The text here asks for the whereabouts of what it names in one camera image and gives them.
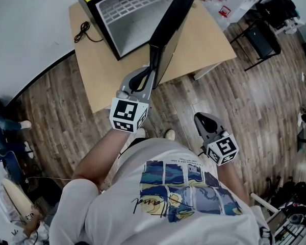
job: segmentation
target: graphic print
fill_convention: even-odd
[[[221,187],[215,189],[218,192],[218,194],[221,196],[225,215],[235,216],[242,214],[238,202],[235,201],[235,199],[228,190],[223,189]]]
[[[119,101],[116,106],[116,110],[113,114],[113,117],[133,121],[135,118],[137,105],[138,104],[136,103]]]
[[[204,172],[205,184],[207,187],[221,187],[217,179],[215,179],[210,173]]]
[[[128,131],[128,132],[132,132],[133,131],[133,125],[132,124],[127,124],[127,123],[123,123],[121,121],[113,121],[113,124],[115,126],[116,129],[120,129],[120,130],[124,130],[124,131]]]
[[[195,208],[202,213],[221,214],[219,197],[211,187],[197,188]]]
[[[162,185],[163,161],[147,161],[140,183]]]
[[[177,164],[165,165],[165,185],[184,186],[183,168]]]
[[[140,196],[132,203],[135,205],[133,213],[140,207],[142,213],[165,217],[170,223],[194,213],[242,214],[237,201],[217,179],[189,163],[147,161],[140,181]]]
[[[168,192],[164,185],[152,186],[140,191],[143,213],[166,216]]]
[[[168,220],[170,223],[179,222],[194,214],[190,187],[182,189],[169,187],[169,191]]]
[[[203,182],[203,175],[201,169],[198,166],[191,164],[187,165],[188,168],[188,182],[190,186],[205,186]]]

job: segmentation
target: forearm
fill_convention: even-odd
[[[87,179],[98,188],[108,175],[130,133],[111,129],[79,163],[73,179]]]
[[[29,238],[31,236],[31,234],[36,231],[37,229],[37,224],[39,222],[39,220],[41,219],[41,216],[39,215],[33,215],[33,218],[31,219],[31,221],[29,223],[26,224],[25,228],[24,228],[24,233],[25,235]]]
[[[244,186],[239,179],[236,168],[232,161],[218,166],[218,178],[229,190],[237,195],[243,202],[249,205],[249,199],[245,192]]]

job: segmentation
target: white sneaker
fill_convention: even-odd
[[[25,152],[30,152],[32,149],[30,148],[30,145],[27,141],[24,141],[24,145],[25,145]],[[27,153],[27,155],[33,159],[34,158],[34,153],[31,152],[31,153]]]
[[[174,141],[175,140],[175,131],[173,129],[168,130],[166,132],[164,138],[168,139],[168,140],[171,140],[171,141]]]
[[[19,122],[21,129],[30,129],[32,127],[32,123],[29,120],[24,120]]]
[[[146,138],[146,131],[144,128],[139,128],[135,133],[135,139],[137,138]]]
[[[301,126],[301,123],[302,123],[302,118],[301,118],[301,116],[302,116],[302,113],[298,113],[298,127],[300,127]]]

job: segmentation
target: white t-shirt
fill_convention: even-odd
[[[101,195],[88,180],[68,183],[49,240],[50,245],[272,244],[259,207],[249,208],[190,150],[157,138],[121,155],[113,185]]]

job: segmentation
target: wooden table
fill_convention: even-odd
[[[9,179],[3,179],[2,185],[5,188],[11,202],[14,204],[16,210],[19,212],[20,216],[27,222],[30,220],[28,215],[32,211],[33,203],[26,196],[20,187],[18,187],[14,182]]]
[[[69,8],[69,16],[74,37],[79,33],[81,24],[89,19],[79,3]],[[88,35],[93,40],[101,39],[93,26]],[[109,106],[123,78],[149,62],[148,44],[120,61],[116,60],[104,41],[94,43],[83,38],[74,46],[93,112]],[[235,57],[234,50],[213,17],[199,1],[195,1],[161,83],[201,70],[195,76],[199,79],[219,63]]]

